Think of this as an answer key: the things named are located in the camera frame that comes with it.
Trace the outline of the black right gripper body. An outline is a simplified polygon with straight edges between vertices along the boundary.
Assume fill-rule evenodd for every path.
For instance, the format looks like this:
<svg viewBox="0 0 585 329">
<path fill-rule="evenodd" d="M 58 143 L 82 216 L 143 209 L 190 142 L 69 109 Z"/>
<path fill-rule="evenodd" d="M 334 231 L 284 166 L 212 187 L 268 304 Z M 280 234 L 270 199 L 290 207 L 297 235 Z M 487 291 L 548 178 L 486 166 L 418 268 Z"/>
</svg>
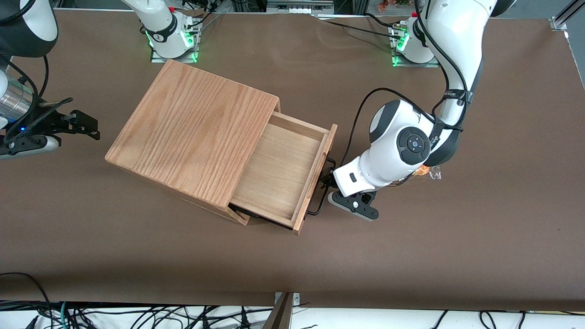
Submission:
<svg viewBox="0 0 585 329">
<path fill-rule="evenodd" d="M 6 139 L 15 139 L 22 132 L 26 136 L 33 134 L 52 135 L 69 133 L 69 123 L 63 119 L 64 114 L 57 111 L 62 105 L 42 104 L 22 118 L 9 124 L 5 129 Z"/>
</svg>

